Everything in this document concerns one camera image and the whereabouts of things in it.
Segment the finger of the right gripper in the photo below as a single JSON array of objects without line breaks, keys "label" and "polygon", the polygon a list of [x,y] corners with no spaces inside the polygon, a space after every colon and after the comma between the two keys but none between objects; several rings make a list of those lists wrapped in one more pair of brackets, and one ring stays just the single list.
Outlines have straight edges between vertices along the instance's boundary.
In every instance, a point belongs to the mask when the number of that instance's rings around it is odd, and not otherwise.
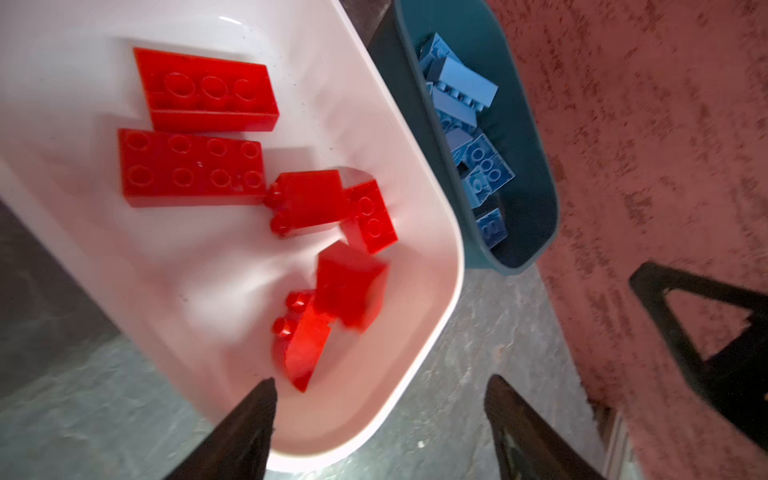
[{"label": "finger of the right gripper", "polygon": [[629,286],[687,386],[767,448],[767,294],[646,261]]}]

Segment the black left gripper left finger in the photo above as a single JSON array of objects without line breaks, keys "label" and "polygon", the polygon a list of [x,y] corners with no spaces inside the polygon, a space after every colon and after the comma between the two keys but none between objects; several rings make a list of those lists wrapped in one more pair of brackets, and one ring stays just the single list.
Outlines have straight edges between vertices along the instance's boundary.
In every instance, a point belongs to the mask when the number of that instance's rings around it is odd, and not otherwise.
[{"label": "black left gripper left finger", "polygon": [[277,390],[261,381],[166,477],[168,479],[262,479],[274,432]]}]

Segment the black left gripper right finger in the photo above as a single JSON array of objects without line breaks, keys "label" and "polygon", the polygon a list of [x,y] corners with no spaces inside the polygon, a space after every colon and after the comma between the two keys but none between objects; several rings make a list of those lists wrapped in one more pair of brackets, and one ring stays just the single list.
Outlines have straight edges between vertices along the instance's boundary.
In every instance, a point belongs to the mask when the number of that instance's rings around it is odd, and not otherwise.
[{"label": "black left gripper right finger", "polygon": [[498,374],[487,383],[484,410],[502,479],[601,479]]}]

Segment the red lego brick small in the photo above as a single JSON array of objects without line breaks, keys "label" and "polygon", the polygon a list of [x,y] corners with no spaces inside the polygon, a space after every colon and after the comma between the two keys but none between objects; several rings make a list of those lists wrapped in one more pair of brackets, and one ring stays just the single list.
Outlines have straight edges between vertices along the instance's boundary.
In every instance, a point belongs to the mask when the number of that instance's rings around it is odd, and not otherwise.
[{"label": "red lego brick small", "polygon": [[390,264],[337,241],[317,257],[317,308],[365,332],[381,312]]}]

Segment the blue lego brick pair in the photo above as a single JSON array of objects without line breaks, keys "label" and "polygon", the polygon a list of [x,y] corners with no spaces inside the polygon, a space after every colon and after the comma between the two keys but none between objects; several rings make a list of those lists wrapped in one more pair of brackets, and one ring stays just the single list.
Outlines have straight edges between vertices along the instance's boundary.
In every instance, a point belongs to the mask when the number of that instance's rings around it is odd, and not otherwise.
[{"label": "blue lego brick pair", "polygon": [[462,186],[472,209],[482,206],[492,193],[487,176],[480,166],[466,173],[462,178]]},{"label": "blue lego brick pair", "polygon": [[467,147],[473,141],[473,136],[462,128],[457,127],[449,130],[445,134],[445,140],[453,158],[453,162],[458,166],[464,158]]}]

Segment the blue lego brick slim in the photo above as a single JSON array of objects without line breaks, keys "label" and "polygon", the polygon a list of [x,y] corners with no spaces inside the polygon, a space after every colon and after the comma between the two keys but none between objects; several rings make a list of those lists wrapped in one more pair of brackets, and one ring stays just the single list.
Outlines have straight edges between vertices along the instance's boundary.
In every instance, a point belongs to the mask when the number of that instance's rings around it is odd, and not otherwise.
[{"label": "blue lego brick slim", "polygon": [[430,85],[429,94],[436,110],[471,128],[477,127],[477,116],[470,106],[462,103],[448,93],[439,90],[433,85]]}]

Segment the blue lego brick bottom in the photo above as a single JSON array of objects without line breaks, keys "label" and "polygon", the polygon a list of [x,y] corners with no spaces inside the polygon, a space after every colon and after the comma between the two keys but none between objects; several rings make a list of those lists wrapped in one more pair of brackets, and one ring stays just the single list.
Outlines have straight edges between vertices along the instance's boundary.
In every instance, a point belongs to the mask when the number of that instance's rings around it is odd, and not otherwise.
[{"label": "blue lego brick bottom", "polygon": [[488,249],[496,247],[508,237],[506,224],[499,208],[482,215],[476,220],[476,225]]}]

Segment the blue lego brick long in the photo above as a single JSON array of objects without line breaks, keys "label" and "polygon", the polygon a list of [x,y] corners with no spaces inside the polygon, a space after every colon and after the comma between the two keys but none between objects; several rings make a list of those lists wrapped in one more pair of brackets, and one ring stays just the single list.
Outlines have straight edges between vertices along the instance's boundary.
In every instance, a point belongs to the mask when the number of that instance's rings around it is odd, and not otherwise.
[{"label": "blue lego brick long", "polygon": [[477,133],[467,147],[469,167],[480,167],[494,193],[515,178],[515,173],[484,133]]}]

